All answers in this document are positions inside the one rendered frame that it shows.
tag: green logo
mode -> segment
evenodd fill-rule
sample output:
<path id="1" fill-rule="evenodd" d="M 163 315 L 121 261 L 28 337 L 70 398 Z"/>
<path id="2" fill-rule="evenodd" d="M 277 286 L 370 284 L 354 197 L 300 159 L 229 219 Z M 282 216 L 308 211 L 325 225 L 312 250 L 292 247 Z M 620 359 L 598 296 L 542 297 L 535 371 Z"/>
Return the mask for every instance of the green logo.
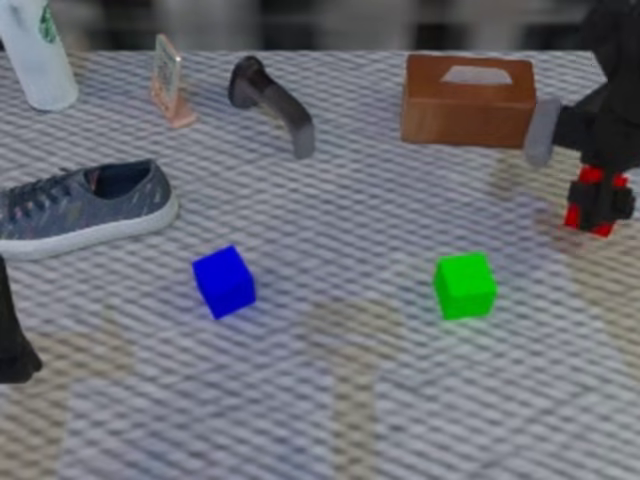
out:
<path id="1" fill-rule="evenodd" d="M 40 35 L 47 43 L 55 43 L 58 39 L 58 32 L 56 26 L 53 23 L 53 17 L 51 16 L 51 9 L 49 5 L 45 5 L 42 10 L 42 16 L 40 17 Z"/>

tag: gray sneaker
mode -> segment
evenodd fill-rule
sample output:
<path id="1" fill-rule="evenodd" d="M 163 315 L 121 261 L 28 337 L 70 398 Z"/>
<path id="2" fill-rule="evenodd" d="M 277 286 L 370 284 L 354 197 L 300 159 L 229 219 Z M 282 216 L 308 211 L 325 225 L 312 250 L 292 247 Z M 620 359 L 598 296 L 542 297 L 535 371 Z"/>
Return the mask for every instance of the gray sneaker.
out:
<path id="1" fill-rule="evenodd" d="M 0 255 L 36 260 L 154 232 L 178 210 L 152 160 L 76 170 L 0 192 Z"/>

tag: white shoe sole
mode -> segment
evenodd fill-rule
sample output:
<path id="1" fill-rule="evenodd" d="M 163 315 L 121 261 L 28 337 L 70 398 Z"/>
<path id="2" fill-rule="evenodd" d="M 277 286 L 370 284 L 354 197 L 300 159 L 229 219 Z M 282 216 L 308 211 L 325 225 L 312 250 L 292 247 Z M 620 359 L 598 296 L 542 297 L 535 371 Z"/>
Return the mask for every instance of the white shoe sole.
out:
<path id="1" fill-rule="evenodd" d="M 178 216 L 180 203 L 175 194 L 155 213 L 121 220 L 56 237 L 35 240 L 0 240 L 0 255 L 7 260 L 40 260 L 121 238 L 135 237 L 168 227 Z"/>

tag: table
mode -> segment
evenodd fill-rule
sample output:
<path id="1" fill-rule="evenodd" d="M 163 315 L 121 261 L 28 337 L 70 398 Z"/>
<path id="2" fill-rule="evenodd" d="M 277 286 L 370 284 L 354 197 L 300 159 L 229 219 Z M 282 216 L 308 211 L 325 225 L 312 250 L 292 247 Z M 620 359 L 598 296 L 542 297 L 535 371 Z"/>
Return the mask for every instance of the table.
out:
<path id="1" fill-rule="evenodd" d="M 260 53 L 309 108 L 317 153 L 226 98 L 242 53 L 184 56 L 199 122 L 149 99 L 152 54 L 94 53 L 80 102 L 29 109 L 2 59 L 0 187 L 153 157 L 172 228 L 10 263 L 46 367 L 0 387 L 0 478 L 555 480 L 640 473 L 640 239 L 561 228 L 577 154 L 402 144 L 405 54 Z M 573 102 L 587 53 L 535 61 Z M 638 176 L 632 184 L 638 187 Z M 235 244 L 258 303 L 213 321 L 191 261 Z M 441 255 L 489 253 L 490 318 L 440 320 Z"/>

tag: cardboard box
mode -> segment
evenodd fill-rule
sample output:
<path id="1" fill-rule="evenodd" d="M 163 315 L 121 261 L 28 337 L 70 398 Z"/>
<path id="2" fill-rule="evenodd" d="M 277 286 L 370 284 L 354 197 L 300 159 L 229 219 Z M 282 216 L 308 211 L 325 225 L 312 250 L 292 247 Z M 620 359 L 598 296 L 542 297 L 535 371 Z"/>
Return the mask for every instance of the cardboard box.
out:
<path id="1" fill-rule="evenodd" d="M 522 148 L 535 106 L 531 62 L 412 54 L 402 140 Z"/>

